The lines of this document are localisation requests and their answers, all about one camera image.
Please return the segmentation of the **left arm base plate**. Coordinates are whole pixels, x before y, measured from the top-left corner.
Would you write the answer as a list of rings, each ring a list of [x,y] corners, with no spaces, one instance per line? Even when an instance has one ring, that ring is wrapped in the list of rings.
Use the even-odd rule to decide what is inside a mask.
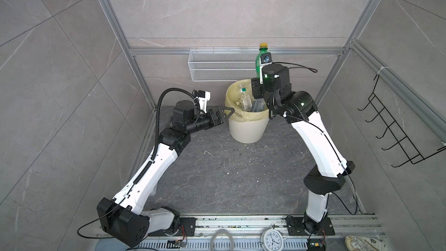
[[[170,227],[166,230],[159,230],[149,234],[150,237],[192,237],[195,234],[197,218],[180,217],[175,218]]]

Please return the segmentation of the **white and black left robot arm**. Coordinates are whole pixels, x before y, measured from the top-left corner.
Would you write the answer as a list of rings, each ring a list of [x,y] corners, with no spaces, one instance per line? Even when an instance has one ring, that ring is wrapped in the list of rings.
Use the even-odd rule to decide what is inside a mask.
[[[172,123],[160,130],[162,102],[170,92],[184,93],[189,99],[177,103]],[[162,207],[145,214],[143,209],[164,172],[190,143],[191,134],[219,126],[234,114],[234,108],[208,107],[209,100],[208,91],[168,88],[161,93],[156,108],[155,142],[151,154],[112,199],[103,198],[97,205],[97,220],[107,234],[106,238],[116,238],[133,248],[153,232],[177,232],[180,214],[176,210]]]

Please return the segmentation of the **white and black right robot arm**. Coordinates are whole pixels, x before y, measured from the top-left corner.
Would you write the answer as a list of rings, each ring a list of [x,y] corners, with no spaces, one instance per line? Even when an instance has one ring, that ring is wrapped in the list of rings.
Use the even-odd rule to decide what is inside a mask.
[[[316,165],[304,178],[308,189],[307,208],[303,225],[309,234],[317,234],[328,220],[330,194],[345,185],[345,177],[354,170],[354,162],[346,160],[338,151],[322,122],[317,104],[305,91],[293,91],[290,69],[297,64],[284,66],[270,62],[256,68],[252,79],[255,98],[263,98],[269,117],[281,116],[298,132],[315,160]]]

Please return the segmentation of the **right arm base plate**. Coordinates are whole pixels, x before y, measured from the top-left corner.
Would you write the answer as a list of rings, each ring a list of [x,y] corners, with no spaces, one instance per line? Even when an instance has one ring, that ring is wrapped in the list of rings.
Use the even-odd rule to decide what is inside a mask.
[[[286,216],[286,227],[290,236],[335,235],[333,224],[328,216],[316,222],[306,214],[303,217]]]

